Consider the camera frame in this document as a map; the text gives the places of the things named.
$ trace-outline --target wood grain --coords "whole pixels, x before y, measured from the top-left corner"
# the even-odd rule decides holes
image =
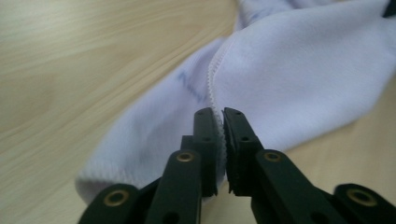
[[[234,1],[0,2],[0,223],[77,223],[73,179],[122,110],[233,29]],[[314,184],[396,203],[396,81],[374,110],[290,151]],[[203,223],[254,223],[222,189]]]

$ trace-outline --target cloth fold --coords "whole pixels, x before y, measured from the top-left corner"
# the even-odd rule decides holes
[[[395,72],[388,1],[240,1],[235,32],[198,50],[116,121],[78,174],[89,203],[114,183],[160,177],[196,110],[243,111],[286,150],[367,113]]]

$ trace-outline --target white fabric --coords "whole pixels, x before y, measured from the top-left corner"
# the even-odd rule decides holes
[[[387,1],[258,2],[241,1],[233,35],[125,111],[78,175],[87,203],[112,183],[142,188],[161,176],[204,107],[244,112],[263,145],[278,150],[370,110],[396,66],[396,20],[381,17]]]

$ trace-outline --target wooden table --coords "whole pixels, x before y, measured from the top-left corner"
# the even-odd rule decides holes
[[[122,110],[232,32],[234,1],[0,3],[0,223],[77,223],[74,177]],[[396,203],[396,78],[362,119],[289,151],[318,187],[354,182]],[[226,193],[202,223],[254,223]]]

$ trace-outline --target black plastic part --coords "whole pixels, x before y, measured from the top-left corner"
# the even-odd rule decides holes
[[[279,224],[276,210],[263,192],[256,192],[251,196],[251,211],[259,224]]]
[[[324,191],[323,189],[318,189],[317,190],[323,195],[323,197],[328,201],[328,202],[332,202],[332,195],[326,191]]]
[[[146,224],[199,223],[201,156],[193,150],[174,152],[166,164]]]
[[[396,223],[396,208],[379,194],[363,186],[340,185],[334,191],[333,200],[334,207],[349,223]]]
[[[79,224],[127,224],[136,219],[138,190],[130,185],[113,185],[102,190],[82,215]]]
[[[194,149],[202,158],[202,194],[210,197],[218,194],[217,165],[220,160],[219,130],[211,108],[197,111],[194,115],[193,137],[185,136],[181,149]]]
[[[152,199],[154,198],[155,192],[157,191],[158,185],[161,179],[153,181],[151,184],[145,186],[139,190],[139,196],[137,197],[136,204],[134,207],[134,222],[135,224],[145,223],[146,216],[151,207]]]
[[[255,155],[264,148],[242,112],[225,108],[223,114],[230,192],[251,196],[260,184],[254,175]]]
[[[262,190],[280,223],[346,223],[285,154],[266,149],[256,160]]]
[[[384,18],[392,17],[396,15],[396,0],[389,0],[387,9],[385,9]]]

